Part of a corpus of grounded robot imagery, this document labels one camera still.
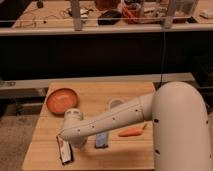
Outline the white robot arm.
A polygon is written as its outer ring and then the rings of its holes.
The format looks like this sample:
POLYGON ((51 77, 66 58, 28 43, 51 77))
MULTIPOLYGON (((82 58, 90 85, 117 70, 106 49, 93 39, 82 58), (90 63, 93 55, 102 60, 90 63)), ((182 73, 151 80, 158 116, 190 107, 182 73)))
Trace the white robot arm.
POLYGON ((199 91, 169 82, 92 118, 79 110, 65 113, 60 137, 77 148, 89 136, 125 126, 153 123, 155 171, 213 171, 208 114, 199 91))

